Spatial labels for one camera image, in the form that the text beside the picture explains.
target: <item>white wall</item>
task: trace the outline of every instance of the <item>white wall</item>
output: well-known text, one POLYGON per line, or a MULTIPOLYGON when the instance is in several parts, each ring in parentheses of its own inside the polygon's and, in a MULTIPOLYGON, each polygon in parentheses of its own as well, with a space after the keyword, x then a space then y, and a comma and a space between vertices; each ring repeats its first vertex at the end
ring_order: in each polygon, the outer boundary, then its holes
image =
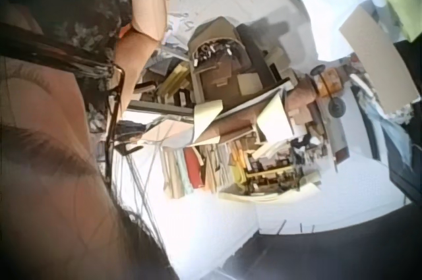
POLYGON ((382 162, 370 159, 371 151, 366 130, 350 90, 343 99, 347 113, 342 117, 351 157, 340 164, 338 173, 329 161, 322 169, 321 193, 302 202, 287 206, 256 207, 260 233, 310 233, 339 229, 375 219, 404 205, 404 195, 389 178, 385 157, 382 162))
MULTIPOLYGON (((180 200, 169 200, 163 192, 164 178, 154 147, 133 155, 140 176, 148 183, 148 199, 167 253, 181 279, 200 279, 221 266, 257 231, 258 220, 253 205, 217 199, 209 192, 196 191, 180 200)), ((113 178, 123 204, 139 213, 141 199, 126 161, 114 163, 113 178)))

